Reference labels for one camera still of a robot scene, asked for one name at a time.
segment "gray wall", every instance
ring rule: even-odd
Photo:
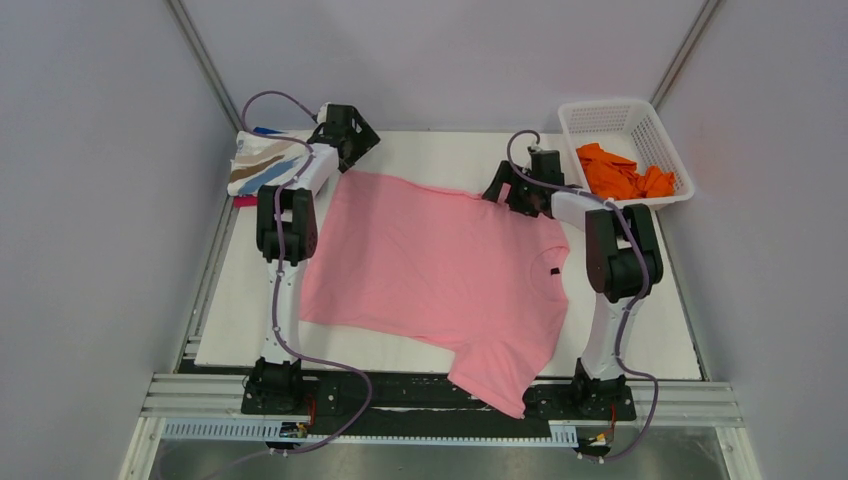
[[[117,475],[231,143],[163,2],[3,2],[0,478]]]
[[[237,105],[275,88],[377,128],[487,131],[558,131],[570,99],[649,98],[702,2],[185,0]],[[248,122],[309,125],[281,100]]]
[[[846,21],[844,0],[728,1],[660,111],[700,189],[662,225],[769,480],[848,471]]]

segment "white laundry basket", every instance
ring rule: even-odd
[[[674,172],[673,196],[620,200],[616,205],[642,203],[659,210],[695,194],[692,180],[650,103],[637,99],[566,103],[559,107],[558,113],[564,147],[584,187],[589,188],[589,184],[577,149],[588,143],[598,143],[605,151],[636,162],[639,173],[645,173],[651,165],[663,172]]]

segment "pink t-shirt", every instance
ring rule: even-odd
[[[521,418],[522,395],[553,356],[565,318],[566,255],[555,220],[349,171],[306,269],[301,318],[453,350],[448,378]]]

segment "purple cable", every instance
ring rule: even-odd
[[[616,205],[615,203],[613,203],[610,200],[605,200],[605,199],[601,198],[600,196],[595,195],[594,193],[588,192],[586,190],[578,190],[578,189],[571,188],[571,187],[564,187],[562,185],[553,185],[553,184],[550,184],[550,183],[540,182],[538,180],[535,180],[533,178],[528,177],[527,175],[524,174],[524,172],[521,171],[521,169],[518,167],[518,165],[516,165],[515,162],[512,161],[512,142],[514,142],[516,138],[520,137],[521,135],[525,135],[525,134],[535,136],[537,144],[542,139],[541,136],[539,135],[539,132],[537,132],[535,130],[518,131],[509,139],[509,141],[506,144],[506,158],[509,161],[509,165],[512,167],[512,170],[516,173],[516,175],[518,175],[524,181],[530,182],[534,185],[538,185],[540,187],[545,187],[545,188],[553,188],[555,190],[559,190],[559,191],[566,192],[566,193],[571,193],[573,195],[591,198],[592,200],[595,200],[596,202],[602,204],[603,206],[610,208],[613,212],[615,212],[615,216],[618,217],[618,221],[619,221],[619,223],[621,223],[621,228],[624,231],[624,236],[627,237],[627,241],[630,242],[630,245],[633,246],[633,252],[636,254],[636,260],[639,262],[639,269],[642,271],[642,288],[639,289],[639,293],[637,293],[632,299],[630,299],[629,302],[627,302],[627,305],[624,307],[624,313],[621,315],[621,324],[619,325],[618,332],[616,332],[616,335],[615,335],[615,360],[616,360],[616,362],[618,362],[618,366],[621,367],[621,369],[625,373],[629,373],[630,375],[636,375],[636,376],[642,377],[642,378],[647,378],[648,380],[650,380],[651,383],[653,383],[653,385],[654,385],[654,397],[653,397],[653,400],[651,401],[651,409],[648,411],[648,416],[645,419],[645,426],[642,427],[642,430],[639,432],[639,435],[636,437],[636,439],[633,440],[633,443],[631,443],[630,445],[627,446],[627,448],[625,448],[624,450],[622,450],[619,453],[616,453],[615,455],[609,455],[609,456],[603,457],[603,461],[605,461],[605,462],[612,462],[612,461],[615,461],[615,460],[620,460],[620,459],[626,457],[627,455],[629,455],[630,453],[632,453],[633,450],[636,449],[636,447],[639,446],[640,443],[642,443],[642,440],[644,440],[645,433],[648,431],[648,427],[651,426],[651,422],[654,419],[654,413],[656,413],[656,411],[657,411],[657,402],[659,401],[659,396],[660,396],[660,383],[659,383],[659,380],[657,380],[657,377],[651,375],[650,373],[640,372],[638,370],[633,370],[633,369],[629,368],[627,365],[625,365],[624,360],[621,359],[621,342],[624,338],[624,329],[627,326],[627,322],[630,320],[631,311],[632,311],[633,307],[636,305],[636,302],[645,298],[645,296],[648,294],[648,288],[649,288],[649,285],[650,285],[650,276],[648,275],[648,265],[647,265],[647,263],[645,263],[645,257],[644,257],[644,255],[642,255],[642,252],[639,250],[639,245],[636,243],[636,238],[633,236],[633,232],[630,231],[630,226],[627,224],[627,219],[624,218],[624,214],[621,212],[621,209],[618,208],[618,205]],[[587,457],[594,458],[595,460],[600,461],[600,459],[598,457],[591,457],[591,456],[588,456],[588,455],[587,455]]]
[[[308,108],[306,108],[303,104],[301,104],[300,102],[298,102],[297,100],[292,98],[290,95],[283,93],[283,92],[278,92],[276,90],[267,90],[267,91],[264,91],[264,92],[257,93],[256,95],[250,97],[250,100],[248,100],[247,103],[244,105],[244,109],[242,109],[242,112],[241,112],[241,121],[245,125],[245,128],[247,127],[247,123],[245,122],[245,118],[247,116],[247,109],[250,106],[250,104],[254,100],[256,100],[257,98],[259,98],[263,95],[268,95],[268,94],[282,95],[283,97],[288,98],[289,100],[291,100],[292,102],[297,104],[297,106],[299,106],[301,108],[301,110],[305,111],[310,117],[312,117],[313,120],[315,120],[315,115],[311,111],[309,111]],[[356,414],[354,414],[350,418],[350,420],[347,421],[347,423],[342,425],[341,428],[336,430],[333,434],[329,435],[327,438],[325,438],[325,439],[323,439],[319,442],[313,443],[312,445],[308,445],[308,446],[301,447],[301,448],[296,448],[296,449],[293,449],[293,450],[270,449],[270,450],[260,450],[258,452],[253,452],[251,454],[248,454],[248,455],[245,455],[241,458],[237,458],[236,460],[233,460],[232,462],[224,465],[223,467],[219,468],[215,472],[212,472],[211,474],[203,477],[202,480],[211,480],[211,479],[217,477],[218,475],[226,472],[227,470],[229,470],[229,469],[231,469],[231,468],[233,468],[237,465],[240,465],[240,464],[247,462],[249,460],[252,460],[254,458],[259,458],[263,455],[278,453],[278,454],[282,454],[284,456],[288,456],[288,455],[296,455],[296,454],[299,454],[299,453],[309,453],[309,452],[313,452],[315,450],[318,450],[319,448],[327,445],[328,443],[330,443],[333,440],[335,440],[336,438],[338,438],[342,433],[344,433],[345,430],[348,429],[348,427],[353,425],[353,422],[358,420],[359,417],[361,417],[362,414],[365,412],[365,410],[368,408],[368,405],[371,403],[371,398],[374,395],[374,387],[371,385],[371,379],[368,378],[368,375],[366,375],[365,372],[363,372],[362,370],[359,370],[358,368],[355,368],[355,367],[351,367],[350,365],[345,365],[343,363],[333,362],[333,361],[330,361],[330,360],[323,360],[323,359],[320,359],[320,358],[307,357],[306,355],[303,355],[299,352],[296,352],[291,347],[289,347],[288,344],[286,343],[285,339],[280,335],[279,320],[277,319],[277,301],[279,300],[279,296],[280,296],[279,295],[280,294],[280,283],[282,282],[282,279],[283,279],[283,259],[286,256],[286,244],[283,241],[283,238],[285,238],[285,237],[283,236],[283,214],[282,214],[282,211],[280,210],[280,194],[283,192],[283,190],[286,187],[288,187],[291,184],[293,184],[294,182],[296,182],[297,179],[300,178],[301,175],[303,175],[303,173],[306,171],[306,169],[309,168],[309,165],[312,164],[312,160],[315,159],[315,150],[312,148],[312,145],[304,142],[303,140],[301,140],[299,138],[288,137],[288,136],[283,136],[283,135],[263,135],[263,134],[259,134],[259,133],[251,133],[251,135],[255,135],[257,137],[262,137],[262,138],[270,138],[272,140],[287,140],[289,142],[294,142],[294,143],[303,145],[304,147],[306,147],[306,150],[309,152],[309,157],[306,159],[306,162],[304,162],[303,166],[301,166],[300,169],[297,171],[297,173],[294,174],[292,179],[289,180],[288,182],[283,183],[282,185],[277,187],[277,189],[274,191],[274,217],[277,221],[277,238],[280,239],[280,260],[277,262],[277,277],[274,280],[274,294],[272,295],[272,305],[271,305],[271,324],[273,326],[274,336],[277,339],[277,343],[279,343],[280,346],[283,347],[283,350],[285,350],[286,353],[288,353],[289,355],[291,355],[295,358],[299,358],[300,360],[303,360],[303,361],[306,361],[306,362],[320,363],[322,365],[340,368],[342,370],[347,370],[348,372],[352,372],[352,373],[359,375],[365,381],[365,386],[368,389],[368,393],[365,396],[365,401],[362,402],[362,406],[359,407],[359,410],[356,412]]]

